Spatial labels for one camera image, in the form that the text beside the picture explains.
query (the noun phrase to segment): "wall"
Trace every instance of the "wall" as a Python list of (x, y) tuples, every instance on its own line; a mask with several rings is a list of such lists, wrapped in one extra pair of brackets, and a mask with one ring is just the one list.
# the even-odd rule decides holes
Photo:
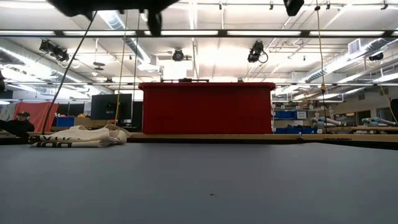
[[(379, 90), (380, 87), (365, 92), (365, 100), (358, 100), (358, 94), (355, 94), (354, 97), (346, 99), (345, 103), (340, 103), (337, 106), (333, 105), (333, 111), (335, 114), (342, 114), (370, 110), (371, 116), (376, 117), (378, 108), (387, 108), (389, 106), (389, 101), (380, 95)], [(389, 87), (388, 90), (389, 94), (386, 95), (388, 99), (398, 98), (398, 86)]]

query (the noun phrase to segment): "gray table surface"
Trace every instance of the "gray table surface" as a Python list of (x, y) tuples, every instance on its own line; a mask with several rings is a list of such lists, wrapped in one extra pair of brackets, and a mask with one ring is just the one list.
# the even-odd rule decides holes
[(398, 151), (0, 146), (0, 223), (398, 223)]

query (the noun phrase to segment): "ceiling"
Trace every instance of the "ceiling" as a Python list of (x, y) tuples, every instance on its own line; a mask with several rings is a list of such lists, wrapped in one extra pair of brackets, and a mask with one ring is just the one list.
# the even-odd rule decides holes
[[(283, 0), (274, 0), (273, 10), (269, 10), (269, 1), (260, 0), (222, 0), (223, 10), (219, 9), (219, 0), (194, 0), (194, 9), (189, 0), (180, 1), (162, 12), (163, 29), (317, 29), (317, 14), (313, 10), (316, 0), (306, 0), (306, 6), (295, 17), (289, 18), (284, 9)], [(390, 1), (389, 9), (380, 10), (383, 1), (378, 0), (330, 0), (332, 8), (320, 10), (320, 28), (338, 30), (392, 30), (398, 27), (397, 1)], [(190, 25), (190, 12), (197, 12), (194, 27)], [(126, 15), (119, 15), (124, 21)], [(85, 30), (89, 21), (83, 16), (66, 17), (45, 1), (3, 1), (0, 0), (0, 29), (45, 29), (45, 30)], [(137, 10), (127, 13), (127, 28), (147, 30), (146, 23), (139, 17)], [(92, 30), (108, 30), (107, 23), (97, 16), (91, 26)], [(39, 46), (40, 37), (10, 37), (11, 42), (20, 45), (36, 54), (42, 55)], [(49, 38), (57, 45), (68, 49), (72, 54), (80, 39)], [(198, 76), (209, 78), (214, 82), (231, 82), (245, 78), (249, 82), (292, 82), (294, 75), (305, 75), (321, 64), (318, 39), (298, 38), (195, 38), (195, 64)], [(256, 40), (268, 46), (269, 60), (264, 65), (248, 63), (249, 49)], [(347, 51), (347, 44), (355, 39), (322, 39), (323, 59), (327, 61)], [(170, 60), (170, 52), (182, 49), (185, 55), (193, 55), (191, 38), (143, 38), (138, 44), (145, 52), (158, 56), (161, 60)], [(77, 53), (81, 64), (71, 70), (94, 82), (103, 82), (105, 77), (118, 80), (122, 70), (123, 81), (131, 82), (136, 71), (137, 82), (159, 81), (158, 72), (146, 72), (136, 69), (134, 54), (119, 38), (100, 38), (98, 52), (96, 40), (87, 38)], [(395, 54), (395, 45), (388, 49)], [(52, 57), (45, 58), (56, 62)], [(93, 76), (94, 61), (106, 64), (104, 70)], [(364, 70), (363, 61), (348, 65), (339, 73), (353, 75)], [(187, 76), (194, 76), (194, 69), (187, 70)]]

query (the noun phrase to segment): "crumpled towel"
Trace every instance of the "crumpled towel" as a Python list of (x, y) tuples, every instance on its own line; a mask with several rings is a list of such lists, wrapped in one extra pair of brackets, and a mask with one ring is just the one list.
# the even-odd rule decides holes
[(84, 126), (74, 126), (49, 136), (31, 136), (29, 144), (32, 147), (105, 147), (124, 144), (130, 136), (131, 133), (125, 129), (111, 124), (93, 131)]

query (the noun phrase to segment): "red container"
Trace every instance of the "red container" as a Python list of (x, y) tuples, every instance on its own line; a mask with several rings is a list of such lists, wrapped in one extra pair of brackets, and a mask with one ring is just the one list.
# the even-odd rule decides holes
[(271, 134), (273, 83), (140, 83), (145, 134)]

